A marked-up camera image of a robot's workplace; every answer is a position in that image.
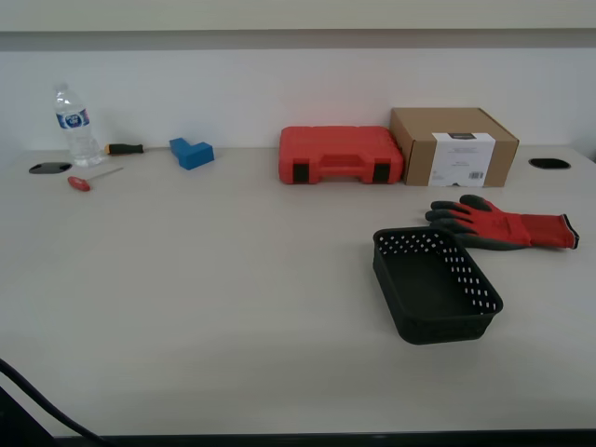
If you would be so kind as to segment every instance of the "plastic bottle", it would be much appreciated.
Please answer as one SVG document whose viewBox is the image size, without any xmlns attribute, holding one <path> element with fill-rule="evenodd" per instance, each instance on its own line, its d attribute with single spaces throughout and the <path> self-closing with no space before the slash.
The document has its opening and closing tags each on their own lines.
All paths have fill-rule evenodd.
<svg viewBox="0 0 596 447">
<path fill-rule="evenodd" d="M 101 163 L 105 155 L 91 135 L 91 125 L 85 105 L 65 83 L 54 86 L 54 91 L 56 92 L 54 110 L 68 141 L 73 163 L 82 167 Z"/>
</svg>

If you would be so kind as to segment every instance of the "red toolbox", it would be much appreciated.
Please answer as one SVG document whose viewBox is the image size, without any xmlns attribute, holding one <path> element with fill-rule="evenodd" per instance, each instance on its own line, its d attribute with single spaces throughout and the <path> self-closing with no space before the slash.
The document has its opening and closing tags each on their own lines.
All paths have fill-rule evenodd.
<svg viewBox="0 0 596 447">
<path fill-rule="evenodd" d="M 290 127 L 279 139 L 279 179 L 318 183 L 323 177 L 354 176 L 363 183 L 395 183 L 403 157 L 380 126 Z"/>
</svg>

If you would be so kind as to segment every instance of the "blue plastic piece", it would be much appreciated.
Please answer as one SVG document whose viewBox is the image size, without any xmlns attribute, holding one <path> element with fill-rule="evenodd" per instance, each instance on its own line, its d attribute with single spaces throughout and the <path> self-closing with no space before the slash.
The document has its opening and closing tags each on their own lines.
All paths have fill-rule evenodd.
<svg viewBox="0 0 596 447">
<path fill-rule="evenodd" d="M 197 168 L 215 159 L 213 147 L 205 142 L 191 146 L 184 138 L 177 138 L 169 141 L 169 148 L 178 158 L 178 164 L 187 170 Z"/>
</svg>

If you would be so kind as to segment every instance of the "glove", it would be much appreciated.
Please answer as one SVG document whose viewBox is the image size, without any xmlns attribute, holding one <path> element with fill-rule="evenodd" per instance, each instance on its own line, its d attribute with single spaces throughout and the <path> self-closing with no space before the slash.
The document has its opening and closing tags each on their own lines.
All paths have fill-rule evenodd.
<svg viewBox="0 0 596 447">
<path fill-rule="evenodd" d="M 459 203 L 432 202 L 431 227 L 451 231 L 464 247 L 518 250 L 526 247 L 576 249 L 579 235 L 565 214 L 538 216 L 503 212 L 482 197 L 461 196 Z"/>
</svg>

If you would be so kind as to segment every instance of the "bottle label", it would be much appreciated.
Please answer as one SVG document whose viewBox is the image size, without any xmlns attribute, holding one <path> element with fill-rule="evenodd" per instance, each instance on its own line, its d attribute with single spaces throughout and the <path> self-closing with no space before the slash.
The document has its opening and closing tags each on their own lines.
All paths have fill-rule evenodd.
<svg viewBox="0 0 596 447">
<path fill-rule="evenodd" d="M 63 129 L 81 128 L 89 124 L 87 109 L 83 109 L 78 114 L 72 115 L 56 114 L 56 117 L 58 118 L 58 124 L 60 124 L 60 127 Z"/>
</svg>

